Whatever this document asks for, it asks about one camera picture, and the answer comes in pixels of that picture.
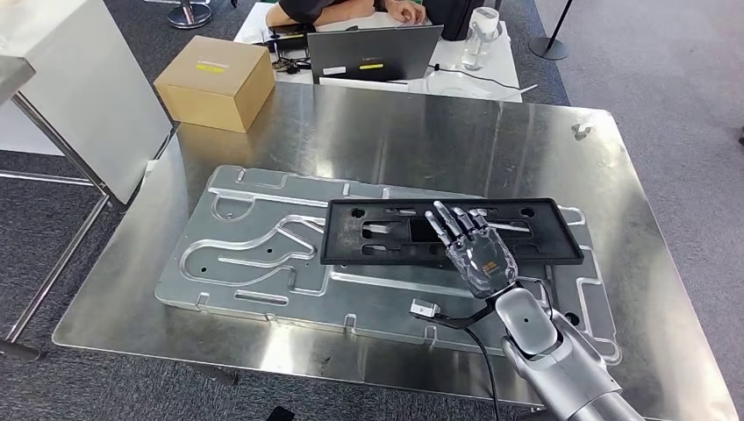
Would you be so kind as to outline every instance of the yellow label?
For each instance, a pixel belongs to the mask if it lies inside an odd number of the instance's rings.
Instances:
[[[208,72],[213,72],[213,73],[224,73],[225,72],[223,68],[218,68],[216,66],[207,66],[206,64],[197,64],[197,68],[199,70],[206,70]]]
[[[364,66],[359,66],[360,70],[367,70],[369,68],[382,68],[382,64],[365,64]]]

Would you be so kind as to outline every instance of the person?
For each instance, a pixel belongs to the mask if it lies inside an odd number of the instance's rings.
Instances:
[[[266,14],[267,26],[332,24],[375,13],[376,2],[399,22],[420,24],[426,9],[411,0],[279,0]]]

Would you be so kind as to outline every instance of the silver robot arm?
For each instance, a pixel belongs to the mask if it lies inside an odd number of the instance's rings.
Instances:
[[[549,309],[549,317],[519,285],[517,264],[484,212],[453,208],[453,217],[441,202],[434,207],[449,232],[431,212],[426,218],[447,257],[473,296],[485,299],[504,322],[504,353],[546,408],[561,421],[642,420],[620,396],[622,388],[597,350],[560,312]]]

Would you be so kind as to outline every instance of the laptop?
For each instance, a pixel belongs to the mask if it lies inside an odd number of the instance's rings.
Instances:
[[[424,77],[443,25],[398,26],[307,34],[312,80],[387,82]]]

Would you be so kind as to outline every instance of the water bottle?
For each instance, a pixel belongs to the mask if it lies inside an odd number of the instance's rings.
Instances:
[[[479,70],[486,65],[491,43],[500,35],[498,11],[479,7],[470,16],[468,37],[460,62],[467,70]]]

